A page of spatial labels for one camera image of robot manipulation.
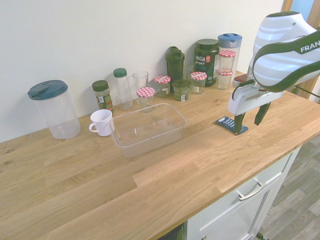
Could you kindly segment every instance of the green shaker bottle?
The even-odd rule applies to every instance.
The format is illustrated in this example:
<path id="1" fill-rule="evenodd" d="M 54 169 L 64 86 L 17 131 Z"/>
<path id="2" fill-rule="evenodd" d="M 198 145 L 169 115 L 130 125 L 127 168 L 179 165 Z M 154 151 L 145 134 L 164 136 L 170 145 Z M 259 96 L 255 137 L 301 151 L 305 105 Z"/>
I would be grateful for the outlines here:
<path id="1" fill-rule="evenodd" d="M 170 92 L 174 92 L 172 83 L 175 80 L 181 80 L 184 72 L 185 54 L 176 46 L 170 47 L 170 52 L 165 56 L 167 75 L 170 76 Z"/>

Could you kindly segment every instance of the drawer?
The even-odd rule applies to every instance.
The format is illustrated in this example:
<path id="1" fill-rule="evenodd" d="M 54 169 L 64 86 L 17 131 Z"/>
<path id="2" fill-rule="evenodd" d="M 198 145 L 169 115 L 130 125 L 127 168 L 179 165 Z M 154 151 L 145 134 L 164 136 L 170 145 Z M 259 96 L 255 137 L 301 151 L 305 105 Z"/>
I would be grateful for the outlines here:
<path id="1" fill-rule="evenodd" d="M 206 240 L 251 239 L 254 225 L 256 221 L 259 221 L 259 215 L 264 212 L 266 202 L 272 197 L 278 182 L 279 178 L 263 188 L 257 195 L 239 202 L 238 205 L 201 229 L 200 236 L 205 236 Z"/>
<path id="2" fill-rule="evenodd" d="M 257 191 L 262 191 L 263 187 L 259 185 L 260 183 L 267 187 L 268 185 L 271 185 L 278 179 L 282 178 L 282 176 L 284 178 L 287 175 L 293 161 L 295 160 L 298 151 L 299 148 L 275 162 L 267 169 L 243 183 L 237 189 L 229 192 L 227 195 L 190 218 L 188 220 L 188 231 L 189 225 L 193 225 L 192 227 L 196 225 L 198 231 L 206 228 L 220 216 L 230 211 L 230 209 L 233 209 L 236 205 L 239 205 L 241 203 L 240 194 L 247 196 Z"/>

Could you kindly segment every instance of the red gingham jar lid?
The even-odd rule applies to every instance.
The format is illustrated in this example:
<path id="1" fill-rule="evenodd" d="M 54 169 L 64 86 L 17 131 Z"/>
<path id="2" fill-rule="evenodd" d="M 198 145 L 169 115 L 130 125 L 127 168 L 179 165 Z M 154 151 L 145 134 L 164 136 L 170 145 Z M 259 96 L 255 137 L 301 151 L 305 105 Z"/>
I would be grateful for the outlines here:
<path id="1" fill-rule="evenodd" d="M 155 90 L 149 86 L 141 87 L 138 91 L 136 91 L 136 95 L 140 98 L 152 97 L 155 95 L 155 93 Z"/>
<path id="2" fill-rule="evenodd" d="M 232 50 L 221 50 L 219 52 L 219 56 L 225 57 L 225 58 L 231 58 L 236 56 L 236 52 Z"/>
<path id="3" fill-rule="evenodd" d="M 154 81 L 157 84 L 167 84 L 171 81 L 171 77 L 167 76 L 167 75 L 160 75 L 160 76 L 156 76 L 154 78 Z"/>
<path id="4" fill-rule="evenodd" d="M 234 72 L 230 71 L 229 68 L 219 68 L 216 70 L 216 73 L 221 76 L 231 76 Z"/>
<path id="5" fill-rule="evenodd" d="M 195 72 L 191 73 L 191 78 L 193 80 L 201 81 L 201 80 L 205 80 L 207 78 L 207 74 L 202 71 L 195 71 Z"/>

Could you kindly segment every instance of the white cabinet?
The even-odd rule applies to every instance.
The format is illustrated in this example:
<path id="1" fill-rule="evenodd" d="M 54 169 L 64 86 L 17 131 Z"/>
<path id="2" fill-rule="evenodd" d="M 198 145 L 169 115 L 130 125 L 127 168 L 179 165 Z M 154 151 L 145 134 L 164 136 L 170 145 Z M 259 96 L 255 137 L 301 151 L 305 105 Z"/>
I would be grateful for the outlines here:
<path id="1" fill-rule="evenodd" d="M 187 221 L 187 240 L 251 240 L 258 233 L 299 148 Z"/>

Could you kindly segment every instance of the mug handle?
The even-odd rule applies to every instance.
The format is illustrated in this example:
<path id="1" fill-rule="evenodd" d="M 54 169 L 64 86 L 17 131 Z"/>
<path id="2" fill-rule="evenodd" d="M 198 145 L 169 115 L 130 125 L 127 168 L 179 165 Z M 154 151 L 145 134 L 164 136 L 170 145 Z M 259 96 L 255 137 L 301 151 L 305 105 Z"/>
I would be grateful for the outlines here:
<path id="1" fill-rule="evenodd" d="M 89 126 L 89 130 L 93 133 L 97 133 L 98 130 L 92 130 L 92 127 L 95 126 L 95 129 L 97 129 L 97 126 L 94 124 L 94 123 L 91 123 L 90 126 Z"/>

